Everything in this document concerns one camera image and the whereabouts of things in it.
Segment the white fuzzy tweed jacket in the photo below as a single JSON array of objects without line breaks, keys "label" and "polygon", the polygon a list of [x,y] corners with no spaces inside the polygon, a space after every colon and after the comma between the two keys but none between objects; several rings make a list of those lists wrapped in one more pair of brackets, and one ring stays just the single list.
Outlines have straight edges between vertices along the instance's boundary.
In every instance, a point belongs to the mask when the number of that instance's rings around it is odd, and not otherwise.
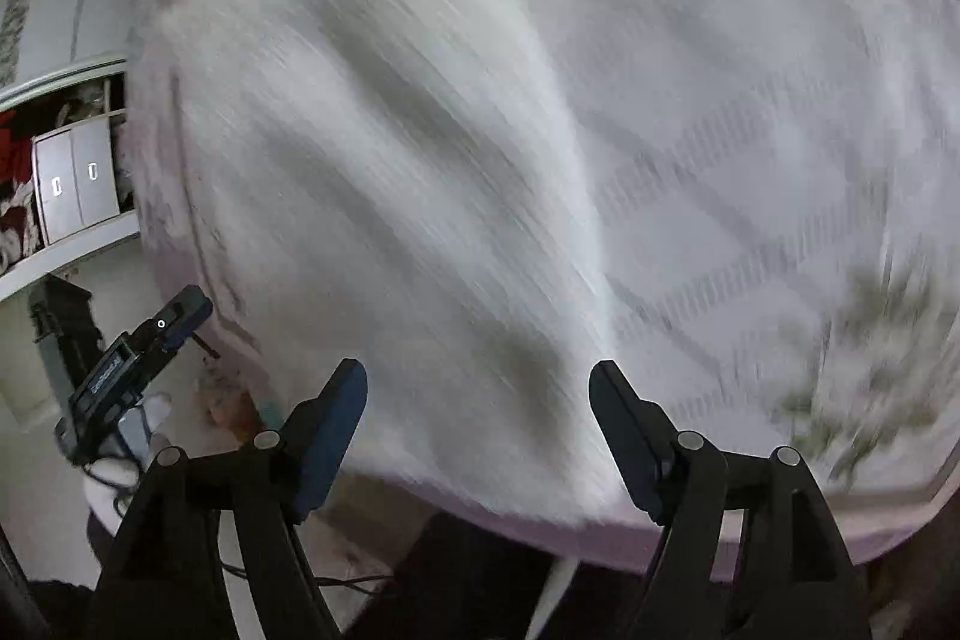
[{"label": "white fuzzy tweed jacket", "polygon": [[353,470],[578,523],[620,478],[599,221],[523,0],[139,0],[128,144],[161,276],[288,403],[344,357]]}]

